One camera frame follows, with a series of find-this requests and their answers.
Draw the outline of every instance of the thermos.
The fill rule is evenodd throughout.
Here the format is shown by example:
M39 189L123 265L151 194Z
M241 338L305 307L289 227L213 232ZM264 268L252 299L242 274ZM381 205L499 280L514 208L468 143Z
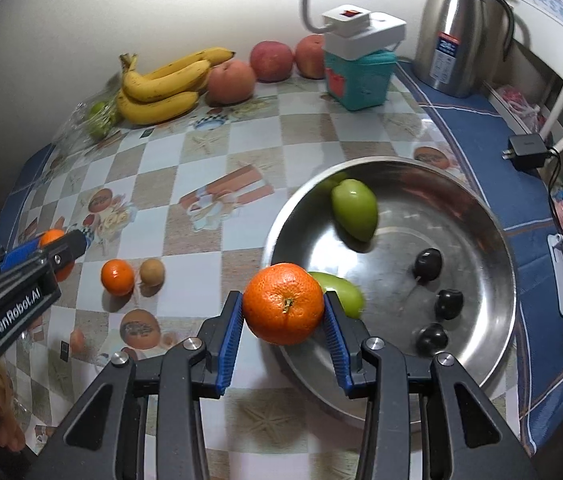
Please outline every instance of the thermos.
M505 60L513 43L514 15L505 0L495 1L508 22ZM426 1L413 65L421 81L454 97L467 97L475 90L488 27L484 7L483 0Z

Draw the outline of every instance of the white wall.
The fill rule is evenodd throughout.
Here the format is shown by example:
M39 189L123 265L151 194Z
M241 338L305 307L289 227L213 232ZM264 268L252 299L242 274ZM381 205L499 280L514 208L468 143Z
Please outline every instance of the white wall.
M319 14L343 3L407 22L398 53L415 54L425 0L312 0ZM223 45L248 59L262 40L294 46L306 31L298 0L1 0L0 209L20 171L81 99L140 54L151 70L188 52Z

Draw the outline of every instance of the bunch of bananas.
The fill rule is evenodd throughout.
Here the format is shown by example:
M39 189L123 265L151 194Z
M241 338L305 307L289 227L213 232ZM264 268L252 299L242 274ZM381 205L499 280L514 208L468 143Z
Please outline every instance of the bunch of bananas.
M206 90L210 68L231 59L234 52L220 46L189 54L153 72L135 70L137 55L123 54L122 89L117 109L133 124L155 124L191 110Z

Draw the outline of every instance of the bowl rim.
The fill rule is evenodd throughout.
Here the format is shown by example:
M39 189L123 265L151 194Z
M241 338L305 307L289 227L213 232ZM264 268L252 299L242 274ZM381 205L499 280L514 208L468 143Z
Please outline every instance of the bowl rim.
M419 162L418 160L413 160L412 158L405 158L405 157L402 157L402 156L383 156L383 155L380 155L380 156L364 156L364 157L361 157L361 158L354 158L353 160L348 160L346 162L342 162L340 164L337 164L335 166L331 166L330 168L327 168L327 170L324 170L321 173L317 174L316 176L312 177L311 179L309 179L308 182L306 182L303 186L301 186L298 190L296 190L296 192L288 199L286 204L284 204L284 206L281 208L280 212L277 214L277 216L276 216L276 218L273 222L273 225L271 226L270 231L268 231L268 236L266 237L266 242L264 244L264 252L262 253L260 268L263 269L264 267L269 267L271 265L271 258L273 256L273 251L274 251L277 239L280 235L280 232L282 231L284 224L286 223L289 216L292 214L292 212L296 208L297 204L317 184L319 184L323 180L327 179L329 176L332 176L335 173L338 173L342 170L346 170L347 168L352 168L353 166L360 166L360 165L363 165L363 164L368 164L368 163L371 163L371 162L394 162L394 163L398 163L398 164L405 164L407 166L415 166L417 168L420 168L421 170L430 171L431 173L436 173L437 175L441 176L442 178L449 179L451 182L453 182L457 186L461 187L464 191L468 192L474 199L477 200L477 202L479 203L479 205L482 206L482 208L484 209L484 211L488 215L488 218L490 218L490 220L493 222L495 228L497 229L497 232L499 233L499 237L500 237L501 241L503 242L504 249L505 249L506 254L508 256L511 275L513 277L513 282L512 282L512 286L513 286L513 315L511 316L511 320L510 320L510 323L509 323L509 326L508 326L508 329L507 329L506 344L503 345L503 348L501 348L501 351L499 352L499 355L497 356L495 363L493 364L491 369L488 371L488 373L485 375L485 378L481 381L481 383L479 383L479 387L483 388L484 385L487 384L487 382L492 378L493 374L495 373L495 370L497 370L497 368L501 364L501 360L503 359L503 356L506 353L506 351L509 348L510 343L511 343L514 325L515 325L515 322L516 322L516 319L517 319L517 301L518 301L518 298L517 298L517 270L516 270L514 255L513 255L513 252L511 251L511 247L510 247L510 244L508 243L506 234L505 234L503 228L501 227L499 219L497 218L497 216L495 216L492 209L490 209L490 206L488 205L486 200L484 198L480 197L473 189L468 187L464 182L460 181L460 179L458 179L457 177L448 173L447 171L440 170L439 168L435 168L434 166L431 166L430 164L426 164L424 162ZM292 364L292 360L289 358L288 353L287 353L284 346L279 346L276 349L278 351L275 352L275 353L278 353L279 355L281 355L283 357L285 364L290 368L290 370L292 370L294 378L301 383L301 386L305 390L310 392L313 396L317 397L317 400L325 405L325 408L327 409L328 412L332 413L335 416L339 416L340 418L343 418L345 421L353 424L354 426L359 426L360 423L363 425L363 419L362 418L359 418L359 417L350 415L349 413L343 412L342 410L340 410L340 408L332 405L332 403L330 403L329 401L324 399L322 396L320 396L311 386L309 386L309 384L306 384L305 381L303 380L303 378L301 378L297 374L297 370L295 370L295 367ZM419 428L418 423L411 422L411 426L415 426L416 428Z

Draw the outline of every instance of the plastic bag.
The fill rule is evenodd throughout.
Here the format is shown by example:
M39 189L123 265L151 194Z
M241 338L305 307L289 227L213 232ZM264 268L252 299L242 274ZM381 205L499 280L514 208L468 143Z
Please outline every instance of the plastic bag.
M506 101L511 113L521 119L531 134L536 134L541 129L542 117L539 115L539 106L531 106L523 94L514 86L505 85L497 90L501 98Z
M107 88L81 102L62 124L52 142L56 153L69 156L94 146L115 131L121 115L117 111L115 97L120 86Z

